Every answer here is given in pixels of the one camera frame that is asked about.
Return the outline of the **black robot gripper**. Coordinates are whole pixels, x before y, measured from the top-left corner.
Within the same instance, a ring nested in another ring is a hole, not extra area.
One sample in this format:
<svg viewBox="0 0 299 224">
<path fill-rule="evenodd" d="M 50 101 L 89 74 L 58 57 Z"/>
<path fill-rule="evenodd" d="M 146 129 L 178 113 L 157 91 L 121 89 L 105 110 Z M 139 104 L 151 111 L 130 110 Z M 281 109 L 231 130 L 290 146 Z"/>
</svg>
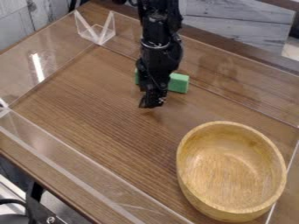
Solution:
<svg viewBox="0 0 299 224">
<path fill-rule="evenodd" d="M 175 71 L 183 59 L 183 44 L 181 40 L 171 40 L 166 45 L 155 45 L 142 41 L 141 58 L 138 59 L 137 72 L 141 90 L 145 96 L 139 102 L 141 109 L 154 109 L 165 105 L 167 90 L 157 87 L 155 69 Z"/>
</svg>

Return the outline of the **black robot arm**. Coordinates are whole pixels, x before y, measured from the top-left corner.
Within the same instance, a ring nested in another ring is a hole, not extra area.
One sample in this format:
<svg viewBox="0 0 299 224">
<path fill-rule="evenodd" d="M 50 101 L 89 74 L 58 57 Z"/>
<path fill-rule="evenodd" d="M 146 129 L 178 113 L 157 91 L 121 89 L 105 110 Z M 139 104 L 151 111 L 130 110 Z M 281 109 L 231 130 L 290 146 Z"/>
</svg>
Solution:
<svg viewBox="0 0 299 224">
<path fill-rule="evenodd" d="M 179 0 L 137 0 L 143 35 L 141 38 L 141 58 L 137 71 L 142 109 L 165 105 L 171 73 L 183 59 L 183 42 L 178 31 L 182 29 L 183 16 Z"/>
</svg>

